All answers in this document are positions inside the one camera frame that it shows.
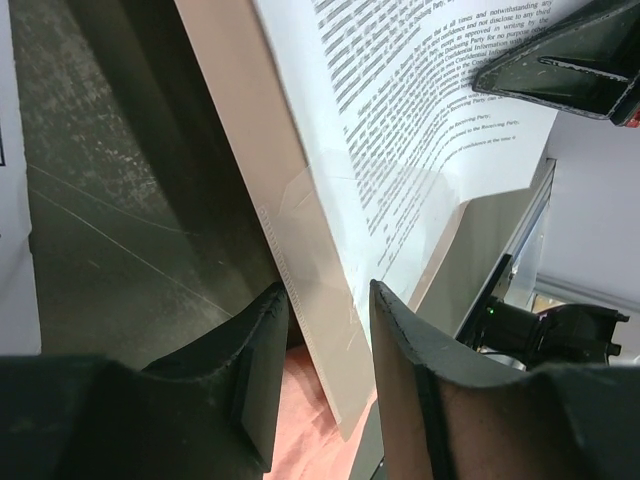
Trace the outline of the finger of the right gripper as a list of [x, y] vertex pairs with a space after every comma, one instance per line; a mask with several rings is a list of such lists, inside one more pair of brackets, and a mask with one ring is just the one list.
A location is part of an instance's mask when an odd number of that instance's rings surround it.
[[639, 2], [591, 1], [477, 72], [472, 89], [639, 123]]

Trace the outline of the white text document sheet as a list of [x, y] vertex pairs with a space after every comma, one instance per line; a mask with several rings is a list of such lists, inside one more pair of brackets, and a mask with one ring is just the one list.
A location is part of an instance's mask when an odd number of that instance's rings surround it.
[[353, 295], [413, 294], [454, 210], [526, 187], [556, 114], [476, 93], [563, 1], [255, 5]]

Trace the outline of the beige paper folder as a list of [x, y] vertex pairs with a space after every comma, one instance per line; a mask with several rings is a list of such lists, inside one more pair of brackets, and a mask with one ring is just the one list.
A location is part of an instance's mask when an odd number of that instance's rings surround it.
[[[316, 190], [259, 1], [181, 1], [177, 9], [285, 283], [329, 407], [344, 437], [374, 389], [369, 285], [353, 295]], [[408, 299], [417, 307], [442, 263], [465, 203], [450, 216]]]

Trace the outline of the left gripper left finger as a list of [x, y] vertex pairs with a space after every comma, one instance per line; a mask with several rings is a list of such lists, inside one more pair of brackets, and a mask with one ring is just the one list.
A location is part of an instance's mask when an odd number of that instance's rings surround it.
[[242, 312], [141, 370], [96, 355], [1, 361], [5, 479], [260, 479], [272, 466], [289, 301]]

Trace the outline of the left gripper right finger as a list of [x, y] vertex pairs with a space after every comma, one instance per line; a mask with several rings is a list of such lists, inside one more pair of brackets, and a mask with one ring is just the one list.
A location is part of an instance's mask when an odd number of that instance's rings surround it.
[[635, 479], [639, 370], [523, 372], [421, 320], [370, 284], [384, 465], [391, 479]]

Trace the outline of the pink cloth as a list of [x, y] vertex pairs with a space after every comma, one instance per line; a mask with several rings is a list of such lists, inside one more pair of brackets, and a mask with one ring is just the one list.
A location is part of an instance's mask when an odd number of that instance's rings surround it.
[[343, 439], [307, 347], [289, 349], [284, 362], [273, 462], [264, 477], [347, 479], [376, 399], [377, 394], [372, 393], [351, 437]]

